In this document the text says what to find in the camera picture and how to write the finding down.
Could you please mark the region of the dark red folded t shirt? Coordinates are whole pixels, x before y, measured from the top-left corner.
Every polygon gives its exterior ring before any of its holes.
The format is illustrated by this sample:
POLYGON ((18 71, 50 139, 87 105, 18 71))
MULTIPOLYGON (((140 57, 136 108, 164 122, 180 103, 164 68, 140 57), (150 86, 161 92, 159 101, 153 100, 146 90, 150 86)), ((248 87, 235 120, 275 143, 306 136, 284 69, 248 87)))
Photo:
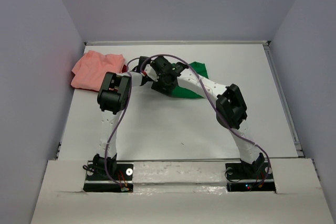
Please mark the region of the dark red folded t shirt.
POLYGON ((103 79, 107 72, 112 73, 124 73, 126 72, 126 65, 99 65, 90 72, 88 90, 99 91, 102 85, 103 79))

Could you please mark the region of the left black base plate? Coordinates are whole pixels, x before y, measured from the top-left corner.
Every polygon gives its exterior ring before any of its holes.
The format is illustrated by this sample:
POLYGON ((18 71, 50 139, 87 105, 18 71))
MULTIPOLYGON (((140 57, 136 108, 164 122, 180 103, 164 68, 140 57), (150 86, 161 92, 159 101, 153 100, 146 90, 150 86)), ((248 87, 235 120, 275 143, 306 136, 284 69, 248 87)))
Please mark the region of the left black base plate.
POLYGON ((133 163, 117 162, 117 169, 110 176, 102 170, 95 169, 92 162, 83 165, 86 171, 83 190, 87 193, 131 193, 133 192, 133 163))

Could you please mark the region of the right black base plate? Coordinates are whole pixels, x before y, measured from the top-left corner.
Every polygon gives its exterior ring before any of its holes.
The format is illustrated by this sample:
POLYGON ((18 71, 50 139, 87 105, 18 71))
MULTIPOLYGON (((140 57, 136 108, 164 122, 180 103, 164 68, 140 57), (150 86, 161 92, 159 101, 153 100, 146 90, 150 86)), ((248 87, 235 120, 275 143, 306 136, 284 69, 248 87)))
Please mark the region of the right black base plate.
POLYGON ((256 174, 248 174, 242 163, 226 163, 225 166, 226 189, 230 193, 276 191, 272 170, 268 168, 267 162, 256 174))

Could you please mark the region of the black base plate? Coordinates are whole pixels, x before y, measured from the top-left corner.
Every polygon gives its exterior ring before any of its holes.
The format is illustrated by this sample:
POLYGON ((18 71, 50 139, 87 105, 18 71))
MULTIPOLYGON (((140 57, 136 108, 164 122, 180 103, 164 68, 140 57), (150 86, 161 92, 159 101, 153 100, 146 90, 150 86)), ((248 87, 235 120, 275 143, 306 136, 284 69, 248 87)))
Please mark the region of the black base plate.
POLYGON ((87 193, 131 193, 133 192, 133 163, 117 162, 117 169, 110 176, 102 170, 95 169, 92 162, 83 165, 86 171, 83 190, 87 193))
POLYGON ((242 163, 226 163, 225 166, 226 189, 230 193, 276 191, 272 170, 268 168, 267 162, 256 174, 248 174, 242 163))

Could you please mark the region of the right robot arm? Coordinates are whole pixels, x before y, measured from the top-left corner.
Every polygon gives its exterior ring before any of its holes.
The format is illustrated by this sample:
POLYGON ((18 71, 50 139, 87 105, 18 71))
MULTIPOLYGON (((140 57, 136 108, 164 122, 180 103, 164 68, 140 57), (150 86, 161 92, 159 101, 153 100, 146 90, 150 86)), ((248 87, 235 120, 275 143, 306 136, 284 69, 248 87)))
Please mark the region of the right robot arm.
POLYGON ((170 63, 165 55, 158 55, 144 73, 165 88, 181 87, 206 98, 215 111, 218 123, 226 128, 238 148, 241 168, 245 178, 259 178, 262 184, 270 171, 269 156, 252 140, 247 124, 247 105, 239 87, 226 86, 199 75, 185 61, 170 63))

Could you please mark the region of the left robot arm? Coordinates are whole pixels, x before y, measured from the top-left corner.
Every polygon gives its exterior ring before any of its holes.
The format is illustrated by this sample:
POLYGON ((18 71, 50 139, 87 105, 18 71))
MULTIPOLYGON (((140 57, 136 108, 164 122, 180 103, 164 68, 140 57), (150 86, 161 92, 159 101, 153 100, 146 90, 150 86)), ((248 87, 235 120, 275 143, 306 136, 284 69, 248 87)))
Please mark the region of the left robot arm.
POLYGON ((136 60, 138 65, 132 71, 127 64, 124 73, 107 72, 97 96, 102 121, 99 147, 92 160, 92 168, 94 173, 111 181, 115 181, 113 177, 117 171, 117 129, 128 107, 132 88, 146 83, 140 67, 147 57, 140 56, 136 60))

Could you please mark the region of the pink folded t shirt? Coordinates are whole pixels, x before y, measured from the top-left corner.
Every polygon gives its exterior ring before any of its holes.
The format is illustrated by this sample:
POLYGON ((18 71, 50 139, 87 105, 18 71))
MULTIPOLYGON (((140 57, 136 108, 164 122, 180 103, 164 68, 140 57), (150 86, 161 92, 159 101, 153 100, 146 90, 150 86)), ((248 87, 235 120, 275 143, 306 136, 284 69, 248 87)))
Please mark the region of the pink folded t shirt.
POLYGON ((103 55, 89 50, 72 69, 71 86, 75 89, 99 91, 107 72, 121 73, 125 63, 123 55, 103 55))

